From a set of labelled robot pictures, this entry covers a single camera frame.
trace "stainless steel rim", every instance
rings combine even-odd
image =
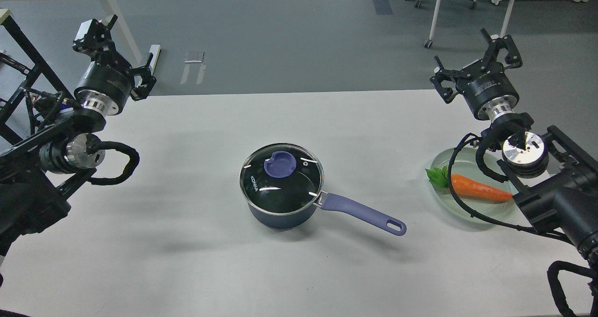
[[[293,212],[287,212],[287,213],[274,213],[274,212],[269,212],[267,210],[264,210],[263,208],[260,208],[260,206],[257,206],[256,204],[254,204],[252,202],[252,200],[249,199],[249,197],[247,196],[247,193],[245,193],[245,187],[243,187],[243,179],[241,178],[241,175],[243,173],[243,169],[246,168],[246,166],[248,166],[248,163],[250,161],[252,161],[256,155],[258,155],[258,153],[260,153],[260,151],[263,151],[264,149],[267,149],[269,147],[272,146],[280,146],[280,147],[288,147],[288,148],[293,148],[296,150],[299,150],[303,153],[305,153],[308,157],[310,157],[310,159],[312,159],[313,161],[316,162],[316,166],[318,167],[318,172],[320,172],[320,184],[318,185],[318,191],[316,193],[314,193],[315,195],[313,196],[312,200],[310,200],[310,202],[308,202],[305,206],[303,206],[302,208],[295,210]],[[241,187],[241,192],[243,193],[243,196],[245,196],[245,200],[247,201],[247,204],[249,204],[250,206],[252,206],[253,208],[255,208],[256,210],[259,210],[260,212],[264,213],[264,214],[268,214],[268,215],[274,215],[274,216],[286,216],[286,215],[293,215],[299,212],[303,212],[304,210],[306,210],[307,208],[309,208],[311,205],[314,204],[314,202],[316,202],[318,200],[318,198],[320,198],[320,194],[322,193],[322,185],[324,183],[324,170],[322,169],[322,164],[320,163],[320,160],[318,160],[318,158],[311,153],[311,151],[307,150],[304,147],[301,147],[299,145],[295,145],[295,144],[290,144],[290,143],[276,143],[276,144],[270,144],[270,145],[266,145],[264,147],[261,147],[260,149],[256,150],[254,153],[252,153],[243,163],[243,166],[241,167],[241,172],[239,173],[239,186]]]

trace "white table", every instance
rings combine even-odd
[[[66,219],[13,244],[0,307],[45,317],[555,315],[546,270],[557,259],[584,265],[575,249],[466,223],[425,177],[437,153],[487,125],[431,90],[129,101],[98,136],[135,147],[141,165],[124,184],[83,186]],[[263,226],[238,177],[275,142],[311,150],[325,191],[401,219],[405,236],[322,210],[292,230]],[[115,176],[124,161],[107,155],[98,174]],[[561,280],[570,306],[588,312],[585,279]]]

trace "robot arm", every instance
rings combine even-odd
[[[504,226],[569,242],[588,261],[590,269],[558,261],[548,272],[559,311],[564,316],[574,316],[556,276],[559,270],[567,270],[591,277],[590,288],[594,296],[598,296],[598,162],[554,125],[541,136],[531,132],[532,118],[527,113],[513,111],[519,94],[505,75],[506,69],[523,64],[519,51],[511,36],[491,37],[484,29],[482,34],[489,43],[482,59],[461,70],[446,70],[440,59],[435,57],[438,68],[430,81],[446,103],[462,94],[474,118],[491,122],[479,138],[476,163],[486,176],[513,183],[518,191],[513,199],[531,224],[531,227],[520,227],[504,223]],[[507,66],[497,61],[501,49],[507,50],[504,59]],[[455,88],[444,87],[442,83],[445,81],[450,81]],[[464,145],[465,141],[462,141],[457,148]],[[486,150],[502,151],[502,159],[497,163],[504,175],[485,165],[483,156]],[[549,156],[561,163],[560,172],[532,187],[524,185],[520,178],[542,174]],[[455,193],[453,196],[472,216],[496,223],[466,206]],[[564,234],[555,231],[557,228],[562,229]],[[594,314],[598,315],[596,299],[594,306]]]
[[[96,19],[81,24],[73,41],[73,49],[90,57],[91,62],[71,95],[21,32],[11,17],[2,25],[34,62],[27,68],[2,55],[0,61],[21,72],[25,79],[13,97],[0,109],[0,135],[13,146],[0,152],[0,264],[13,241],[20,235],[41,232],[68,214],[68,198],[86,182],[94,185],[115,185],[133,174],[139,155],[122,143],[103,142],[95,132],[103,130],[105,118],[122,112],[128,97],[147,98],[156,78],[145,65],[132,68],[120,55],[111,38],[116,22],[104,25]],[[32,85],[45,75],[57,93],[37,91]],[[135,78],[140,77],[136,85]],[[32,123],[32,136],[22,140],[9,131],[6,120],[25,100]],[[34,116],[33,109],[39,113]],[[102,163],[105,150],[113,149],[128,155],[129,162],[121,176],[94,178],[96,166]],[[72,174],[57,187],[46,177],[47,172]]]

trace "pot lid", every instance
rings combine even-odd
[[[322,166],[303,147],[271,144],[255,151],[241,169],[241,190],[250,206],[288,215],[310,206],[323,183]]]

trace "glass plate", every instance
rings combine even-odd
[[[443,151],[432,161],[430,168],[443,168],[443,166],[448,166],[451,155],[453,155],[453,149]],[[490,169],[502,174],[500,167],[498,164],[496,164],[496,157],[486,153],[484,155],[484,161]],[[517,193],[517,189],[515,189],[515,187],[509,181],[499,183],[498,181],[483,174],[476,164],[476,150],[470,147],[464,147],[459,152],[459,155],[457,155],[457,158],[455,159],[452,172],[461,174],[462,176],[468,177],[475,181],[485,183],[486,185],[502,189],[503,191],[513,194]],[[430,187],[433,189],[433,193],[438,202],[440,202],[444,208],[449,210],[450,213],[460,217],[461,219],[470,221],[471,223],[484,223],[490,225],[486,221],[481,221],[476,217],[471,217],[469,213],[465,212],[465,210],[462,209],[461,206],[459,206],[459,204],[457,204],[457,202],[453,199],[453,196],[448,189],[435,187],[432,184],[430,184]],[[476,201],[470,198],[462,198],[462,200],[465,202],[465,204],[467,204],[467,206],[470,206],[470,208],[473,208],[477,212],[500,221],[504,221],[513,215],[516,208],[513,199],[509,200],[508,202],[501,202],[498,204]]]

